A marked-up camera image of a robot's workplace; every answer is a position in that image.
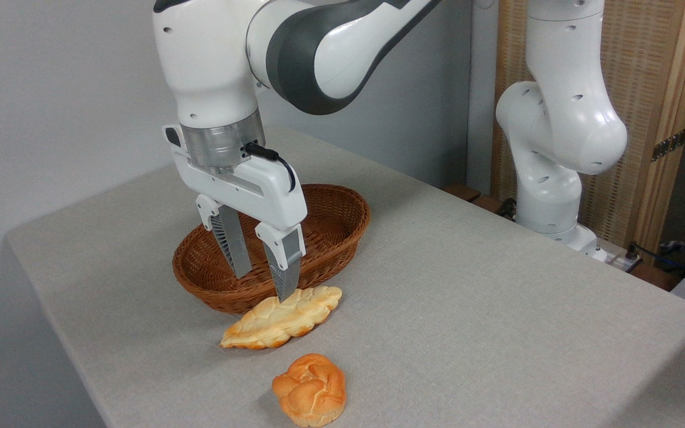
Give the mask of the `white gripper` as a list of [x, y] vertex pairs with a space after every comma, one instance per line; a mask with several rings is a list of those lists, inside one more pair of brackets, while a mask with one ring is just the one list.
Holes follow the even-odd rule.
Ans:
[[263, 241], [278, 300], [282, 303], [293, 295], [306, 254], [298, 223], [307, 216], [293, 168], [252, 156], [230, 174], [207, 172], [194, 165], [193, 150], [186, 149], [179, 125], [164, 127], [164, 135], [183, 182], [201, 193], [196, 204], [202, 225], [213, 233], [235, 276], [242, 278], [252, 270], [238, 216], [244, 212], [261, 221], [256, 235]]

